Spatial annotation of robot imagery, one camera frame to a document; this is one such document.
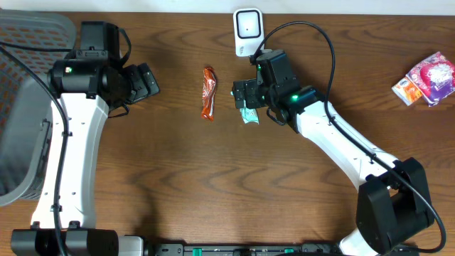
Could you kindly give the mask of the teal wipes packet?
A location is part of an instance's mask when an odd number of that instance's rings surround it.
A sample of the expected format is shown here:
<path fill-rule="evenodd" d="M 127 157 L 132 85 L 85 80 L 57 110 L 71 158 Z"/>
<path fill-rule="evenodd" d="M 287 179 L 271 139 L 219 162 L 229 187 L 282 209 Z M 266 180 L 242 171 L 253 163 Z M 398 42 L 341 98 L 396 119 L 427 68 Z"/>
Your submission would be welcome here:
<path fill-rule="evenodd" d="M 249 123 L 259 124 L 259 117 L 256 109 L 250 109 L 244 106 L 243 108 L 240 109 L 240 114 L 242 117 L 242 121 L 245 124 Z"/>

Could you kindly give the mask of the red snack wrapper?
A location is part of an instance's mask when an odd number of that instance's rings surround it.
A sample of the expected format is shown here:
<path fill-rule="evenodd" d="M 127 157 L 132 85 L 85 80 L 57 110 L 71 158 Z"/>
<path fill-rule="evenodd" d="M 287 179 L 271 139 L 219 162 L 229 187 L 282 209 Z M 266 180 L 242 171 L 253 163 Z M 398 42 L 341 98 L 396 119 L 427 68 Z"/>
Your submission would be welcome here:
<path fill-rule="evenodd" d="M 214 99 L 217 90 L 217 79 L 214 69 L 210 66 L 203 71 L 203 94 L 202 94 L 202 111 L 203 119 L 214 121 Z"/>

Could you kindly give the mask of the orange tissue pack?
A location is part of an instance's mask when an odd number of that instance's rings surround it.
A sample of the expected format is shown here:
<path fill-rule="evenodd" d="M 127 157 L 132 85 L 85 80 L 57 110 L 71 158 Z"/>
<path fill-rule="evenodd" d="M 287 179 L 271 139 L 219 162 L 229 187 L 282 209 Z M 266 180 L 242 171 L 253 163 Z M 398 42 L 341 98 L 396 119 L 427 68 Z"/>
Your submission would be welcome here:
<path fill-rule="evenodd" d="M 392 91 L 407 106 L 412 105 L 422 97 L 422 93 L 419 88 L 407 77 L 402 78 L 399 82 L 393 85 Z"/>

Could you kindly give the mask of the purple Carefree pad package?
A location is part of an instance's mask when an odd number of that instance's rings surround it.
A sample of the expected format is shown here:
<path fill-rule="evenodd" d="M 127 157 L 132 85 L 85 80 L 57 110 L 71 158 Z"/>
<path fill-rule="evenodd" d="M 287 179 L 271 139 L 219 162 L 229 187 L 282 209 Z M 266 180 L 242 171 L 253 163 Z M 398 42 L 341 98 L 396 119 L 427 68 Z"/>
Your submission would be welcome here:
<path fill-rule="evenodd" d="M 454 64 L 436 52 L 416 64 L 407 74 L 432 107 L 454 92 Z"/>

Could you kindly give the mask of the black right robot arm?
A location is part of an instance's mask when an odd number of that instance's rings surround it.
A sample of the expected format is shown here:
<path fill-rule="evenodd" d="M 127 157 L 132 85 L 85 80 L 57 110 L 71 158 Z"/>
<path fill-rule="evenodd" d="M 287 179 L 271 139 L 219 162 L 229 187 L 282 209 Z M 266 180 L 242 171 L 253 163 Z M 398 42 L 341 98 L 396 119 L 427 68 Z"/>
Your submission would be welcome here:
<path fill-rule="evenodd" d="M 386 255 L 426 250 L 404 243 L 437 224 L 442 250 L 446 230 L 432 205 L 424 167 L 414 158 L 400 161 L 376 147 L 342 118 L 327 96 L 300 85 L 283 50 L 259 50 L 250 56 L 257 76 L 235 81 L 238 109 L 266 108 L 267 116 L 318 146 L 349 178 L 358 192 L 355 230 L 339 242 L 344 255 Z"/>

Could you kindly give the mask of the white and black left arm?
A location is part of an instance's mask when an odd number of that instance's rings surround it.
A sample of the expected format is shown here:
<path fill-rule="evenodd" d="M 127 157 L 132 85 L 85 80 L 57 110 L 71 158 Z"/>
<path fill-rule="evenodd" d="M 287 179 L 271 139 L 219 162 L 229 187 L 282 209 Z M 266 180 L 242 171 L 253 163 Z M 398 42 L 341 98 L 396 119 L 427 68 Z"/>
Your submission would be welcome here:
<path fill-rule="evenodd" d="M 52 135 L 41 196 L 27 229 L 15 229 L 16 255 L 152 255 L 142 237 L 99 229 L 95 172 L 103 127 L 112 111 L 159 93 L 150 67 L 129 65 L 124 29 L 105 21 L 81 25 L 70 49 L 36 82 L 51 100 Z"/>

